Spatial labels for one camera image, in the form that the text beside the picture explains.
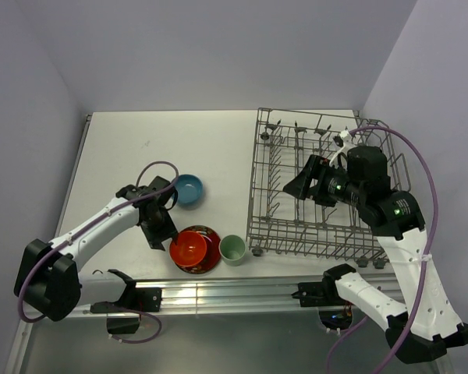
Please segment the orange bowl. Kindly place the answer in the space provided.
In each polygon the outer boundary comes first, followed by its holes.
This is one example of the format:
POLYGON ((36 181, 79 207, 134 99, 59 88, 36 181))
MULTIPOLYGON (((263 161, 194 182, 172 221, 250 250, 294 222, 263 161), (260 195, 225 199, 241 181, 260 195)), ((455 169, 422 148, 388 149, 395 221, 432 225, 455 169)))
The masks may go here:
POLYGON ((169 255, 177 266, 196 266, 206 254, 206 240, 195 231, 180 232, 176 241, 171 242, 169 246, 169 255))

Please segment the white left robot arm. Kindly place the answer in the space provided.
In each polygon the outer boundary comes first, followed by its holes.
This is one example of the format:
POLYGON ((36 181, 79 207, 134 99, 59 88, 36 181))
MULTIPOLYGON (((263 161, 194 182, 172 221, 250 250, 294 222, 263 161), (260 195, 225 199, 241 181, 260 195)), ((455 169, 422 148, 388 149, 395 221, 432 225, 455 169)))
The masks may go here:
POLYGON ((137 299, 136 281, 119 270, 81 277, 87 262, 124 231, 139 227, 151 249, 175 242, 178 231, 169 210, 176 188, 157 177, 150 185, 120 189, 103 210, 79 227, 48 242, 35 239, 23 252, 14 295, 52 321, 66 318, 79 305, 106 304, 127 311, 137 299))

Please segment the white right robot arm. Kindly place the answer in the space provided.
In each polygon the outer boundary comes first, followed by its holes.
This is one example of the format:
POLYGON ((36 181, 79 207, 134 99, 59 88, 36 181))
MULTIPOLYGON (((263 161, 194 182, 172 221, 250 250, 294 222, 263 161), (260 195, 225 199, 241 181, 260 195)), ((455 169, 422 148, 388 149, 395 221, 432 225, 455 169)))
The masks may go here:
POLYGON ((383 329, 389 347, 406 364, 431 362, 449 348, 467 345, 468 323, 454 311, 433 259, 424 253, 427 230, 416 199, 391 187, 380 148, 356 146, 344 158, 345 166, 333 166, 324 157, 309 156, 283 190, 319 206, 355 208, 385 251, 404 301, 390 299, 347 264, 324 272, 324 299, 357 306, 383 329))

